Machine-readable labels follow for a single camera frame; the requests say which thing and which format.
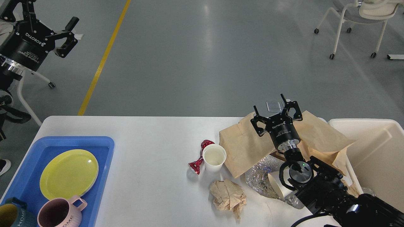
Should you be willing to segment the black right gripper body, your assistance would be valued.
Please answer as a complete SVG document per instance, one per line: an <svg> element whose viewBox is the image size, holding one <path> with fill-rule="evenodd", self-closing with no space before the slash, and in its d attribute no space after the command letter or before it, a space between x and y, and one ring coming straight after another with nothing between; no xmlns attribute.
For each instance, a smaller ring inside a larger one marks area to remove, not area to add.
<svg viewBox="0 0 404 227"><path fill-rule="evenodd" d="M286 147L300 143L301 139L293 125L293 120L287 114L278 113L268 118L266 130L269 132L277 150L287 150Z"/></svg>

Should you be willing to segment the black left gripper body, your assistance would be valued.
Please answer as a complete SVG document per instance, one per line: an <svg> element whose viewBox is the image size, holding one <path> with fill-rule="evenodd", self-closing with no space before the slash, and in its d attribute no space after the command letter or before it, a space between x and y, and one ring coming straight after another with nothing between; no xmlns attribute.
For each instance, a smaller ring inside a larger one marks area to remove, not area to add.
<svg viewBox="0 0 404 227"><path fill-rule="evenodd" d="M37 71L48 52L55 47L54 42L45 40L45 37L53 32L39 20L33 29L28 21L18 21L11 34L1 44L0 53L32 71Z"/></svg>

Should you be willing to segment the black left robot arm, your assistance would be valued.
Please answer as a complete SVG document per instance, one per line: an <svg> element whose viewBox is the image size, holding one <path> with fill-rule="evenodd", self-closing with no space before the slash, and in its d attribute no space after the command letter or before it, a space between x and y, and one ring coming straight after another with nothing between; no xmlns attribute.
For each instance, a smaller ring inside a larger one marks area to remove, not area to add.
<svg viewBox="0 0 404 227"><path fill-rule="evenodd" d="M1 5L1 19L13 23L13 30L1 44L1 124L4 121L23 124L34 117L41 122L21 94L23 72L36 74L49 52L65 58L77 44L73 32L78 17L72 17L61 31L45 26L36 18L33 0L6 0ZM13 81L19 81L18 97L26 112L13 108L13 97L9 88Z"/></svg>

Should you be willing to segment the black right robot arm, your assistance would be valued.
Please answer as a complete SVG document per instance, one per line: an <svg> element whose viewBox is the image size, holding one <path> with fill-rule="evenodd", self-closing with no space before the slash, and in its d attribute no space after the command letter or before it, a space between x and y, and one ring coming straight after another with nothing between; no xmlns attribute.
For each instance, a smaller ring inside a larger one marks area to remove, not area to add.
<svg viewBox="0 0 404 227"><path fill-rule="evenodd" d="M251 119L257 135L270 134L275 149L286 161L280 167L281 184L296 192L297 198L312 213L301 218L293 227L312 218L332 216L342 227L402 227L403 213L378 197L350 195L342 183L342 174L335 168L311 156L305 161L297 147L301 141L294 121L302 121L297 102L281 95L284 108L271 117L264 117L254 108Z"/></svg>

